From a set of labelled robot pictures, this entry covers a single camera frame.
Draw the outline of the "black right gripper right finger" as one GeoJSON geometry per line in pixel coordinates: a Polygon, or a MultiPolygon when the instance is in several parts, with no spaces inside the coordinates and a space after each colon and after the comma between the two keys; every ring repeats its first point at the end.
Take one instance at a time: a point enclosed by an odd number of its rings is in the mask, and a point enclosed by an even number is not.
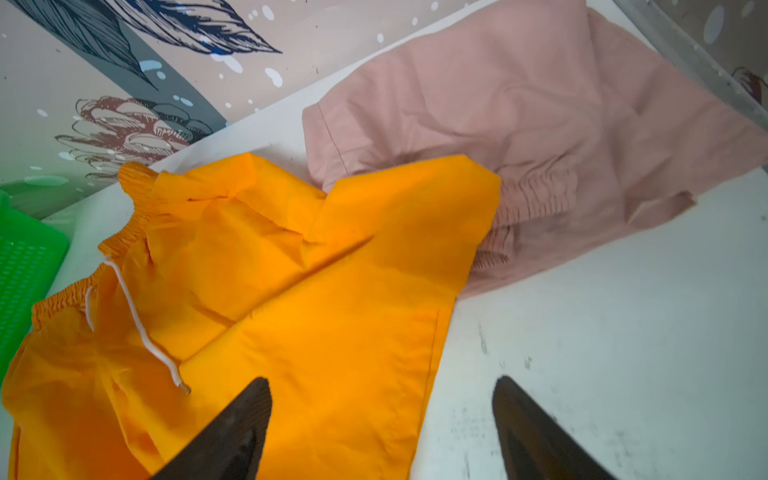
{"type": "Polygon", "coordinates": [[[611,479],[513,379],[500,377],[492,412],[509,479],[611,479]]]}

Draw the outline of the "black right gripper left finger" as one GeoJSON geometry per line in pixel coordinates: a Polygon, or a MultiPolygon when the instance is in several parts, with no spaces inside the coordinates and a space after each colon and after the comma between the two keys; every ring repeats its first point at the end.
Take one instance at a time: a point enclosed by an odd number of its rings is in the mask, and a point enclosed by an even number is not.
{"type": "Polygon", "coordinates": [[[271,413],[269,382],[256,378],[154,478],[254,479],[271,413]]]}

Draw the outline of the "orange shorts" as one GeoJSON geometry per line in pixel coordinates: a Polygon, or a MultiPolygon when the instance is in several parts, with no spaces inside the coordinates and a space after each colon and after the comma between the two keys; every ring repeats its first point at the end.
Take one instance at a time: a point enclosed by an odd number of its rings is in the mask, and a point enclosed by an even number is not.
{"type": "Polygon", "coordinates": [[[9,365],[8,477],[147,479],[263,378],[258,478],[407,478],[500,178],[461,155],[323,192],[245,153],[119,181],[130,221],[9,365]]]}

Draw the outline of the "pink shorts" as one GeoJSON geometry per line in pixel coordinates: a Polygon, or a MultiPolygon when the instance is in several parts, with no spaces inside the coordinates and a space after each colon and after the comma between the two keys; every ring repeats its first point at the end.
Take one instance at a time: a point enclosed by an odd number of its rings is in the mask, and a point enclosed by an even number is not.
{"type": "Polygon", "coordinates": [[[582,1],[499,1],[380,54],[302,116],[312,179],[465,155],[502,181],[465,296],[667,223],[767,134],[582,1]]]}

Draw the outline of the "green plastic basket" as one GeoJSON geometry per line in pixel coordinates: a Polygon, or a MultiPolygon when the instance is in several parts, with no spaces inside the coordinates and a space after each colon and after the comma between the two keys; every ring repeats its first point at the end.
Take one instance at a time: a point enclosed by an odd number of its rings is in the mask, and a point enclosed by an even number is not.
{"type": "Polygon", "coordinates": [[[1,374],[32,324],[32,307],[49,291],[69,242],[58,230],[10,206],[1,193],[1,374]]]}

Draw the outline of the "aluminium corner frame post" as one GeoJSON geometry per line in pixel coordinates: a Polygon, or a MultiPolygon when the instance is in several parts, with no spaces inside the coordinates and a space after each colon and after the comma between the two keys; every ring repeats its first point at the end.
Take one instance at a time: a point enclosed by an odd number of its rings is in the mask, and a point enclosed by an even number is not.
{"type": "Polygon", "coordinates": [[[767,130],[767,110],[654,1],[614,1],[667,60],[720,100],[767,130]]]}

